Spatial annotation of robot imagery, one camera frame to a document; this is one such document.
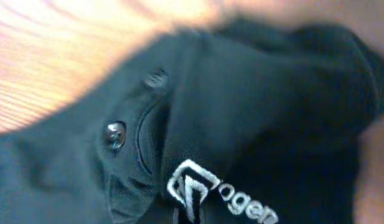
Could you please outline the black polo shirt with logo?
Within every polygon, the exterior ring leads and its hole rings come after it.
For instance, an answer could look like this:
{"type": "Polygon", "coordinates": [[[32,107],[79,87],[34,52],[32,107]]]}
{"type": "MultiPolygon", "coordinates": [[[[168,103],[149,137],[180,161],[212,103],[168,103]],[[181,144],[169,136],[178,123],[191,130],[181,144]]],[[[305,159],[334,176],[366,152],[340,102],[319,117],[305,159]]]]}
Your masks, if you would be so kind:
{"type": "Polygon", "coordinates": [[[352,223],[382,114],[384,58],[346,28],[162,35],[0,135],[0,223],[352,223]]]}

